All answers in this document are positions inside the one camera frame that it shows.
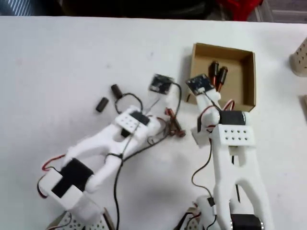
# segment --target capacitor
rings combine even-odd
[[[101,113],[105,109],[108,102],[109,100],[106,97],[103,97],[99,102],[99,104],[97,105],[96,110]]]
[[[219,72],[219,63],[218,61],[213,61],[209,66],[209,77],[211,78],[212,84],[216,86],[216,76]]]
[[[226,80],[226,75],[227,75],[228,69],[227,67],[223,66],[218,74],[218,88],[217,91],[221,91],[221,87],[224,85],[225,80]]]
[[[123,97],[123,93],[121,92],[121,90],[119,89],[117,84],[112,85],[111,90],[112,90],[116,99],[120,99],[120,98]]]

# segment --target black cylinder component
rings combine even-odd
[[[213,61],[209,67],[209,76],[215,77],[219,72],[219,63],[217,61]]]
[[[111,90],[112,90],[112,92],[113,92],[113,94],[114,94],[116,99],[120,99],[120,98],[123,97],[123,93],[120,91],[120,89],[119,89],[117,84],[112,85],[111,86]]]
[[[228,72],[228,69],[225,66],[223,66],[219,71],[218,82],[221,83],[222,85],[224,85],[227,72]]]
[[[109,100],[106,97],[103,97],[99,102],[99,104],[97,105],[96,110],[101,113],[105,109],[108,102]]]

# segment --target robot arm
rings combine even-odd
[[[250,126],[249,113],[222,111],[218,105],[220,94],[205,76],[187,82],[196,95],[201,115],[199,133],[209,132],[216,184],[213,197],[200,196],[197,204],[201,210],[201,227],[210,230],[238,230],[253,226],[254,229],[273,230],[273,220],[268,196],[262,182],[257,162],[256,144]],[[239,166],[230,161],[231,154],[239,157]],[[240,203],[231,200],[235,185],[246,192],[254,208],[254,215],[245,214]]]
[[[160,122],[155,116],[148,117],[131,106],[102,131],[70,148],[61,171],[51,169],[40,181],[40,188],[80,222],[95,222],[100,216],[100,208],[87,193],[97,191],[103,181],[119,168],[121,158],[139,149],[159,129]],[[106,159],[104,166],[94,173],[77,157],[86,157],[89,150],[95,148],[101,148],[100,154],[106,155]]]

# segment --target table surface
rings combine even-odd
[[[111,84],[146,100],[154,73],[178,82],[189,76],[192,46],[201,42],[255,52],[251,117],[275,226],[306,229],[307,122],[299,97],[307,94],[307,79],[292,73],[288,57],[307,36],[307,24],[0,17],[0,31],[2,226],[44,229],[57,217],[62,209],[35,189],[42,163],[115,118]],[[97,114],[102,96],[110,103]],[[195,105],[183,103],[178,118],[190,130],[197,115]],[[118,184],[121,228],[172,229],[205,194],[190,177],[208,154],[209,147],[199,149],[188,132],[128,161]],[[93,199],[116,221],[114,177]],[[196,181],[213,189],[212,162]]]

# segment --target cardboard box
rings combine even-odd
[[[228,68],[226,81],[220,92],[220,106],[223,107],[228,100],[233,99],[236,103],[234,110],[251,111],[256,106],[255,54],[240,49],[196,43],[193,47],[190,78],[202,73],[208,76],[209,66],[214,60],[219,62],[219,68]],[[196,104],[195,96],[190,90],[186,102]]]

